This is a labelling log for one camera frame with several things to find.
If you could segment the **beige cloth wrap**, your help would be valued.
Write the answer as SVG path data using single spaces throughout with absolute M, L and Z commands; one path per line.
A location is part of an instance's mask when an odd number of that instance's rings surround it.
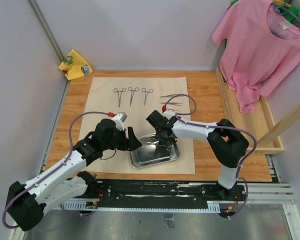
M 128 87 L 139 87 L 134 94 L 130 106 L 131 92 Z M 113 89 L 126 88 L 122 94 L 121 106 L 118 107 L 118 95 Z M 153 89 L 144 105 L 142 88 Z M 161 102 L 169 98 L 160 96 L 173 94 L 188 94 L 186 77 L 94 77 L 85 103 L 79 139 L 83 139 L 89 132 L 95 130 L 96 125 L 107 116 L 109 112 L 127 114 L 124 127 L 133 127 L 137 137 L 155 133 L 155 129 L 147 122 L 146 118 L 154 111 L 161 112 Z M 180 152 L 178 159 L 157 164 L 150 167 L 136 169 L 132 166 L 129 152 L 107 150 L 101 160 L 95 160 L 87 171 L 115 174 L 195 174 L 195 156 L 193 140 L 179 138 L 177 146 Z

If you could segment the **long steel hemostat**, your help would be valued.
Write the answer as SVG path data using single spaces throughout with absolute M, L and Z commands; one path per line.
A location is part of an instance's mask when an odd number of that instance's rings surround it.
M 150 89 L 142 88 L 141 91 L 144 93 L 143 105 L 145 106 L 146 102 L 147 102 L 148 95 L 153 93 L 154 90 L 152 88 L 150 88 Z

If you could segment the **steel hemostat clamp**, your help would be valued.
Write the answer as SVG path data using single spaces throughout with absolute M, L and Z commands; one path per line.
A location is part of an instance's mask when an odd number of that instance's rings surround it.
M 134 95 L 136 92 L 138 92 L 140 90 L 139 87 L 132 87 L 132 86 L 129 86 L 128 91 L 130 91 L 130 101 L 129 101 L 129 106 L 132 105 L 132 102 L 133 102 L 133 98 L 134 98 Z

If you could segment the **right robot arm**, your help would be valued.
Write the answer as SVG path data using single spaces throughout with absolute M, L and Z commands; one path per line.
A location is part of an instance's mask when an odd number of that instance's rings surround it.
M 234 195 L 240 161 L 249 142 L 229 120 L 223 118 L 219 122 L 203 123 L 179 117 L 173 110 L 164 113 L 154 110 L 146 121 L 155 129 L 155 137 L 162 143 L 176 142 L 180 138 L 208 143 L 221 164 L 217 196 L 228 200 Z

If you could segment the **stainless steel tray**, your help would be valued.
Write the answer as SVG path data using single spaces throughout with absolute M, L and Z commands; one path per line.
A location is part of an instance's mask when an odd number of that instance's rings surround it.
M 129 153 L 130 162 L 135 169 L 172 162 L 180 156 L 177 143 L 172 144 L 171 151 L 149 144 L 149 141 L 156 140 L 154 133 L 137 137 L 137 139 L 142 143 L 142 146 Z

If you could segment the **steel surgical forceps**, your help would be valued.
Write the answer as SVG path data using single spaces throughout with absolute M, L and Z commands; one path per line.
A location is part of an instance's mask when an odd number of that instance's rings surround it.
M 169 94 L 169 95 L 162 95 L 160 98 L 180 98 L 182 94 Z

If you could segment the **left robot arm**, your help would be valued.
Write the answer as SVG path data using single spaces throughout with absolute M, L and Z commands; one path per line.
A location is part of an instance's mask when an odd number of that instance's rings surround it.
M 9 214 L 24 232 L 34 228 L 51 209 L 74 197 L 91 198 L 99 191 L 97 180 L 83 169 L 104 151 L 134 151 L 142 146 L 132 127 L 120 130 L 112 119 L 102 119 L 94 131 L 71 146 L 67 156 L 26 183 L 8 189 L 3 214 Z

